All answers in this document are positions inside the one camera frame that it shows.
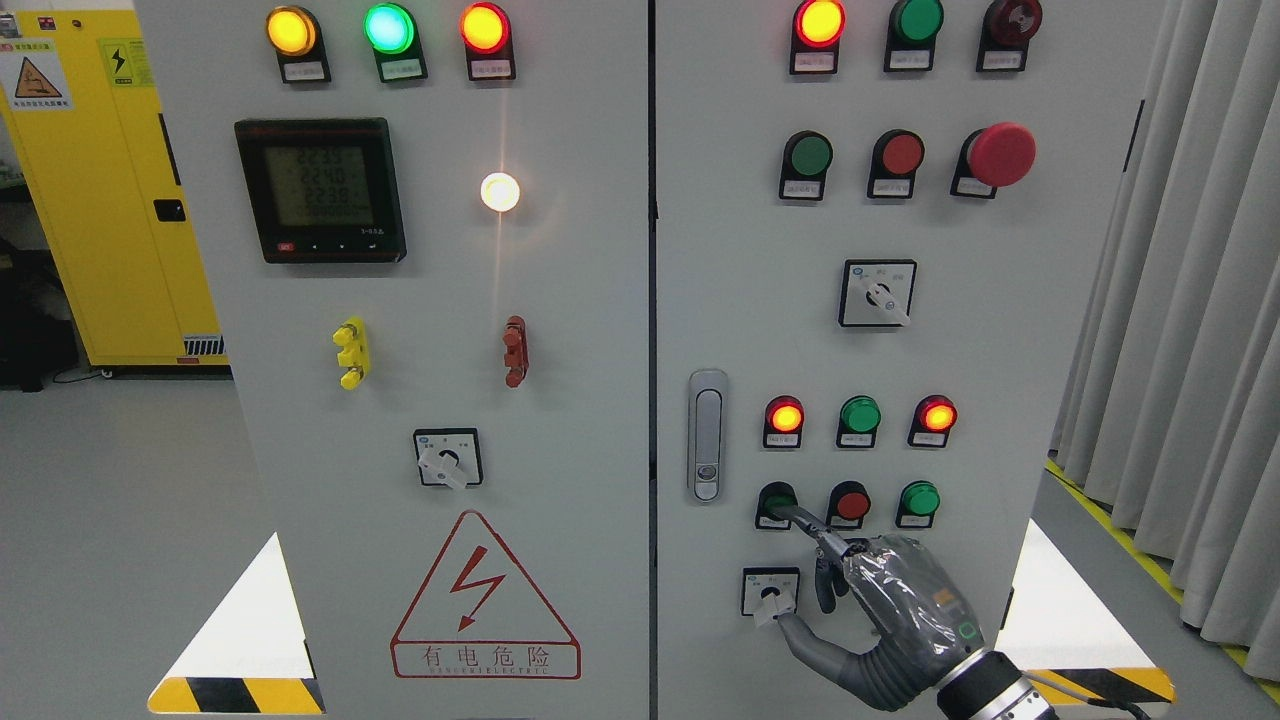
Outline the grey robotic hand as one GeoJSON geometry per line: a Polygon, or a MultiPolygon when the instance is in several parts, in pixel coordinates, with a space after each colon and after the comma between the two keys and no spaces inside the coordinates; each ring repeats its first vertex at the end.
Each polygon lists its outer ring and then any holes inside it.
{"type": "Polygon", "coordinates": [[[900,534],[844,539],[795,503],[767,512],[815,541],[879,632],[873,650],[854,653],[817,637],[795,612],[780,614],[790,651],[810,670],[869,707],[893,712],[986,652],[977,614],[922,543],[900,534]]]}

